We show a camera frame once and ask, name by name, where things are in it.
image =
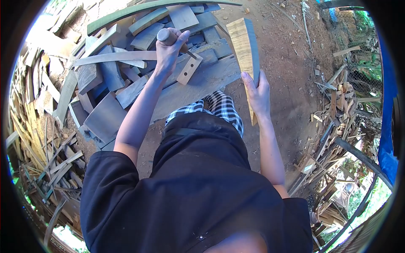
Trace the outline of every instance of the left hand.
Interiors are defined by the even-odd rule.
[[[190,36],[190,31],[188,30],[181,33],[181,31],[175,28],[168,29],[177,35],[178,38],[177,41],[169,47],[165,46],[161,41],[156,41],[156,57],[158,62],[155,68],[155,72],[164,73],[167,77],[173,73],[180,48],[188,41],[188,37]]]

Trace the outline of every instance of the right hand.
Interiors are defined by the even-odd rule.
[[[270,85],[263,70],[259,74],[259,86],[256,88],[253,79],[247,72],[242,72],[242,81],[247,88],[250,106],[258,120],[270,118]]]

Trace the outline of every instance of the blue tarp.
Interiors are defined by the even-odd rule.
[[[391,55],[386,48],[386,44],[382,36],[378,36],[378,41],[382,55],[384,84],[384,102],[382,109],[382,127],[380,145],[378,149],[378,162],[381,170],[387,175],[391,183],[394,184],[396,170],[398,168],[398,160],[394,156],[394,149],[392,145],[391,119],[392,107],[394,104],[393,99],[397,96],[398,89],[396,87],[397,82]]]

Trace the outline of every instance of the black t-shirt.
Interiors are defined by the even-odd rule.
[[[282,199],[250,170],[228,122],[206,113],[172,119],[150,178],[124,154],[92,155],[81,196],[81,228],[97,252],[203,252],[236,232],[258,232],[268,252],[312,252],[306,200]]]

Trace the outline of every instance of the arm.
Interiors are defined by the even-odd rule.
[[[282,198],[288,198],[284,187],[285,172],[270,117],[270,85],[263,70],[260,70],[259,86],[255,88],[250,75],[242,72],[249,102],[255,112],[260,129],[260,171],[274,186]]]
[[[158,62],[155,71],[122,121],[115,140],[114,151],[127,155],[135,166],[139,148],[145,138],[162,87],[176,67],[181,46],[190,36],[190,31],[181,33],[177,29],[169,29],[178,36],[178,39],[170,47],[160,41],[156,42]]]

